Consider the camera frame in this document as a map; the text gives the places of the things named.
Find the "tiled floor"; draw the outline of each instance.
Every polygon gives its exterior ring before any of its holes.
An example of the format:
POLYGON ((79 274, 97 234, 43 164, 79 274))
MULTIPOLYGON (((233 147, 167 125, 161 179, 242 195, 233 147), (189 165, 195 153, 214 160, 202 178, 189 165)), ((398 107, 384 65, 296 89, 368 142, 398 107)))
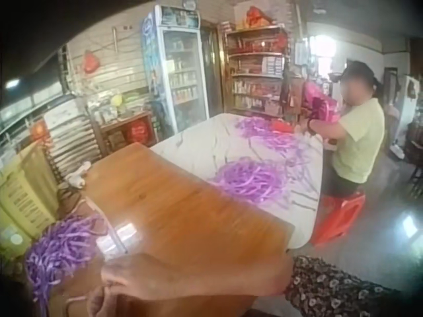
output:
MULTIPOLYGON (((411 166, 381 155, 365 185, 366 205, 351 231, 322 246, 307 244, 292 254, 322 257, 362 279, 406 289, 417 271, 423 271, 423 227, 409 237, 423 214, 423 201, 406 197, 412 171, 411 166)), ((300 316, 283 297, 260 298, 254 308, 277 316, 300 316)))

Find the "white marble table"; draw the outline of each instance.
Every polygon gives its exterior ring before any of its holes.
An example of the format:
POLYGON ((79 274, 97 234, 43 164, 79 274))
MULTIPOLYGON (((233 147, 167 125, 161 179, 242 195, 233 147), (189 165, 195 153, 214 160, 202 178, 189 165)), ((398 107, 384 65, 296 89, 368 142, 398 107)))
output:
MULTIPOLYGON (((283 162, 281 155, 268 149, 259 139, 249 142, 241 137, 241 131, 235 124, 242 118, 234 114, 220 114, 156 144, 151 150, 207 181, 226 162, 241 157, 283 162)), ((308 135, 299 138, 309 145, 306 150, 307 167, 315 191, 308 192, 300 182, 292 182, 288 185, 289 200, 288 204, 284 200, 285 208, 277 202, 278 198, 274 202, 258 205, 262 210, 294 225, 288 248, 300 248, 311 238, 321 190, 322 140, 308 135)))

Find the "red plastic stool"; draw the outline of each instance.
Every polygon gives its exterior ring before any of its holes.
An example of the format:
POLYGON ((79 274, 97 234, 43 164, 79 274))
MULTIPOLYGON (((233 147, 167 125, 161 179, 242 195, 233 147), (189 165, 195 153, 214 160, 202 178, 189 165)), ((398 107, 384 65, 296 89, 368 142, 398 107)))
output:
POLYGON ((323 205, 333 205, 332 212, 313 232, 311 243, 321 244, 348 232, 363 209, 365 194, 357 192, 347 198, 324 196, 323 205))

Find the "glass door refrigerator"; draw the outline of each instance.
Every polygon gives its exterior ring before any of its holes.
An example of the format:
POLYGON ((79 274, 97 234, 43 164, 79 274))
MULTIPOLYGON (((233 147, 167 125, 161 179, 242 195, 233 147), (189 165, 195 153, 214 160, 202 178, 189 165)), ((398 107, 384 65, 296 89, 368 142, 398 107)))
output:
POLYGON ((142 22, 149 90, 178 133, 209 118, 198 11, 156 5, 142 22))

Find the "purple ribbon pile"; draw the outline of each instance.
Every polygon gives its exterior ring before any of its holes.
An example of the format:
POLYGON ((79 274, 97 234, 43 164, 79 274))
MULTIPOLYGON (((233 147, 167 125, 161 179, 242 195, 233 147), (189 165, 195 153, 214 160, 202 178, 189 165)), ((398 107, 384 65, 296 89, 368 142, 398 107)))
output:
POLYGON ((317 192, 307 167, 309 157, 305 150, 309 148, 308 144, 294 134, 273 131, 270 121, 263 118, 245 118, 238 122, 236 127, 241 130, 243 137, 259 139, 266 147, 285 158, 279 168, 283 179, 301 183, 308 192, 317 192))
POLYGON ((93 231, 99 220, 102 218, 98 215, 87 218, 70 215, 48 227, 26 253, 26 272, 43 317, 47 315, 50 289, 95 255, 95 237, 106 234, 93 231))
POLYGON ((210 182, 235 198, 259 204, 281 194, 286 179, 273 162, 245 157, 222 166, 210 182))

